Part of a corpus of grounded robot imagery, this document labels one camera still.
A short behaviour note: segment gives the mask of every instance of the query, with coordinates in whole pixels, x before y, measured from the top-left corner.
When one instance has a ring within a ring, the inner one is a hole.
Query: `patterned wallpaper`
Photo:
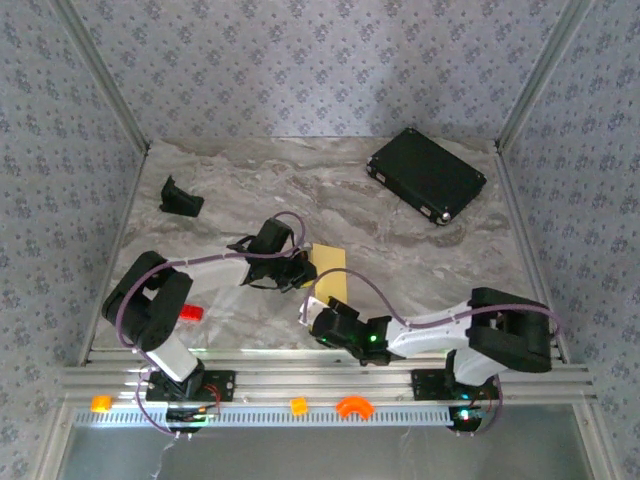
[[[0,5],[0,478],[24,478],[141,157],[45,0]]]
[[[148,138],[497,138],[564,0],[76,0]]]
[[[506,155],[576,360],[640,478],[640,6],[592,10]]]

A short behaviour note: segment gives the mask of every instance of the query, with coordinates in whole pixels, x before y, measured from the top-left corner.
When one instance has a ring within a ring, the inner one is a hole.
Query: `gray marble table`
[[[220,252],[256,233],[281,210],[304,217],[308,240],[345,248],[347,266],[364,273],[405,315],[469,298],[476,286],[530,295],[499,187],[495,148],[438,140],[488,178],[480,195],[446,227],[436,227],[369,178],[366,159],[382,138],[237,139],[155,143],[144,166],[111,279],[113,288],[146,250],[190,258]],[[198,218],[158,209],[167,176],[205,198]],[[349,303],[362,316],[386,314],[375,294],[349,279]],[[190,347],[322,348],[297,322],[304,292],[248,287],[196,296],[197,324],[179,322]],[[101,319],[94,348],[119,346]]]

